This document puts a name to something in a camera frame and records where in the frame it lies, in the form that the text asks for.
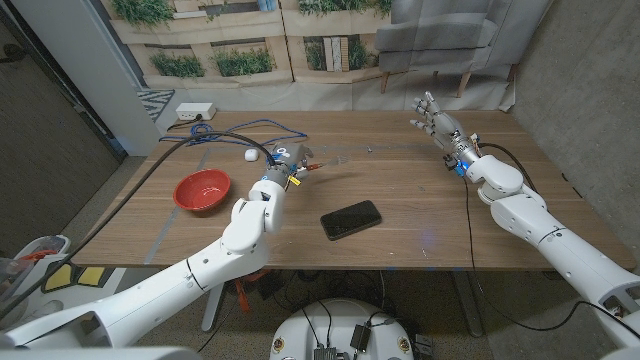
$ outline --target yellow sticker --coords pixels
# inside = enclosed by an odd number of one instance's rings
[[[46,292],[53,291],[71,285],[71,265],[64,264],[58,271],[49,277],[45,283],[44,290]]]
[[[104,268],[100,267],[90,267],[86,268],[80,278],[78,279],[78,284],[84,285],[93,285],[98,286],[100,284],[100,279],[104,274]]]
[[[296,186],[300,185],[300,180],[296,179],[295,177],[293,177],[292,175],[289,175],[289,181],[291,181],[292,183],[294,183]]]

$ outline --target green plant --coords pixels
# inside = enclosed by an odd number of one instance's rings
[[[200,60],[195,56],[169,56],[164,52],[158,52],[149,58],[153,66],[162,76],[177,76],[180,78],[203,77],[205,69]]]
[[[332,11],[344,10],[333,0],[298,0],[300,12],[305,15],[326,15]]]
[[[160,24],[169,27],[175,12],[167,0],[111,0],[111,6],[118,16],[138,29],[141,25],[149,29]]]
[[[208,5],[205,3],[201,3],[203,8],[206,8]],[[227,9],[229,8],[229,3],[227,2],[227,0],[224,0],[224,2],[222,3],[222,5],[220,5],[217,8],[217,11],[213,14],[209,14],[207,15],[207,22],[212,22],[213,19],[217,18],[218,16],[224,14],[227,12]]]
[[[378,6],[376,6],[376,12],[382,15],[384,19],[387,15],[391,13],[391,4],[393,0],[378,0]]]
[[[327,70],[325,63],[324,45],[320,41],[309,41],[304,43],[304,52],[307,54],[307,63],[312,70]]]
[[[391,12],[393,0],[298,0],[300,12],[305,15],[326,15],[332,11],[349,10],[359,13],[376,9],[384,19]]]
[[[349,41],[349,70],[360,70],[375,66],[377,56],[367,51],[365,44],[358,38]]]
[[[243,53],[236,49],[217,51],[209,57],[209,60],[222,76],[259,74],[269,72],[273,67],[273,59],[264,49],[255,51],[252,48]]]

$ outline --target smartphone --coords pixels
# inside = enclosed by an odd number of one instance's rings
[[[322,215],[320,223],[329,240],[338,240],[378,225],[382,216],[370,200]]]

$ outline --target white power strip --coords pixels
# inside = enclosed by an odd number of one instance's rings
[[[176,109],[178,119],[194,120],[198,114],[202,115],[202,120],[211,120],[216,113],[213,103],[182,103]]]

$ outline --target white robotic arm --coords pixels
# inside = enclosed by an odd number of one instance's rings
[[[636,332],[640,332],[640,277],[622,269],[584,239],[567,229],[548,211],[544,199],[524,185],[522,174],[492,155],[484,155],[477,136],[468,137],[460,123],[440,111],[429,92],[416,99],[416,112],[426,122],[411,120],[424,129],[446,155],[445,165],[473,183],[480,199],[490,205],[496,223],[534,246],[587,301],[595,304]],[[600,311],[603,327],[619,347],[640,346],[640,340]]]
[[[3,342],[30,349],[131,345],[211,288],[261,269],[269,260],[265,233],[282,226],[288,179],[313,156],[301,144],[281,145],[275,154],[276,166],[254,184],[249,200],[236,202],[214,243],[123,292],[8,331]]]

